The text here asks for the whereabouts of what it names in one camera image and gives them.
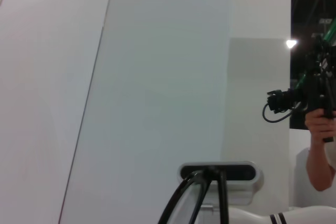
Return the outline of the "bystander bare hand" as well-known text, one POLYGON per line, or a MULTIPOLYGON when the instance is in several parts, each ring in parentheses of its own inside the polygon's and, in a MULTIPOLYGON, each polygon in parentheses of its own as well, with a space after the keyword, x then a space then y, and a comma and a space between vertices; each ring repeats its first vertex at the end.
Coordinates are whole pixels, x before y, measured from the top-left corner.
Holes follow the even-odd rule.
POLYGON ((335 119, 324 116, 324 109, 316 109, 305 116, 313 145, 323 145, 325 139, 335 137, 335 119))

